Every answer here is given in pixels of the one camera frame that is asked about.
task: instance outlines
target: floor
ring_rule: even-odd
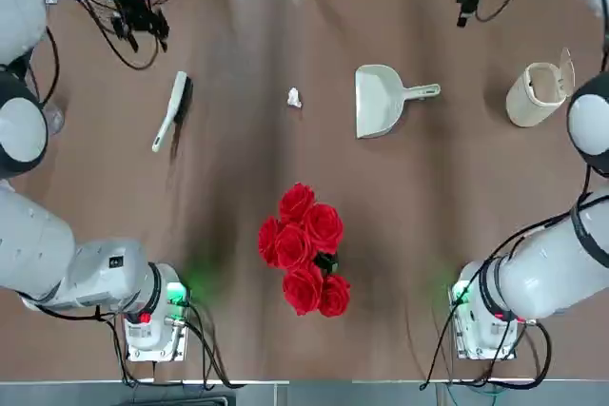
[[[465,387],[453,387],[455,403],[443,385],[429,386],[419,391],[418,383],[351,383],[297,382],[289,385],[251,385],[235,392],[215,389],[210,396],[226,395],[229,404],[238,406],[489,406],[491,396],[475,394]],[[609,382],[548,381],[531,392],[501,394],[498,406],[527,406],[578,404],[600,406],[606,404]],[[31,406],[111,406],[143,403],[156,400],[157,404],[176,404],[177,398],[197,397],[196,391],[183,392],[178,388],[140,388],[132,391],[120,384],[63,383],[63,384],[3,384],[0,385],[0,405],[28,404]]]

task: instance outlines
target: dustpan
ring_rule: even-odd
[[[440,94],[440,85],[404,87],[396,70],[383,65],[366,65],[355,72],[357,138],[384,135],[395,125],[407,100]]]

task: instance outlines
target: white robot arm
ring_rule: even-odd
[[[182,359],[187,292],[167,264],[148,263],[135,240],[77,246],[69,226],[0,185],[0,287],[45,311],[104,306],[125,317],[130,354],[138,360]]]

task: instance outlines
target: table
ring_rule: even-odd
[[[63,0],[50,12],[66,126],[15,184],[78,241],[134,237],[152,261],[175,265],[205,294],[232,379],[421,379],[437,340],[432,308],[439,324],[446,314],[442,286],[580,191],[564,107],[530,129],[503,112],[522,69],[557,62],[563,46],[579,84],[598,71],[601,28],[580,0],[515,0],[466,29],[454,0],[172,0],[169,51],[147,72],[121,66],[79,9]],[[142,62],[149,48],[141,42]],[[34,61],[45,87],[48,43]],[[354,71],[372,63],[412,86],[439,83],[442,96],[411,104],[390,134],[356,141]],[[177,70],[192,77],[194,99],[172,160],[168,145],[150,146]],[[285,103],[291,87],[302,111]],[[353,285],[339,319],[297,318],[281,274],[257,254],[259,225],[297,181],[344,220],[341,268]],[[609,378],[605,299],[547,320],[550,377]],[[4,290],[0,305],[0,379],[119,378],[106,326],[50,319]],[[520,352],[498,376],[535,375]],[[191,340],[186,362],[157,371],[201,378],[200,362]],[[455,370],[472,377],[481,366]],[[439,363],[434,379],[447,376]]]

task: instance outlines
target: crumpled paper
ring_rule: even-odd
[[[298,94],[298,89],[293,87],[287,93],[287,104],[290,106],[295,106],[296,108],[302,108],[303,104],[301,103],[301,99]]]

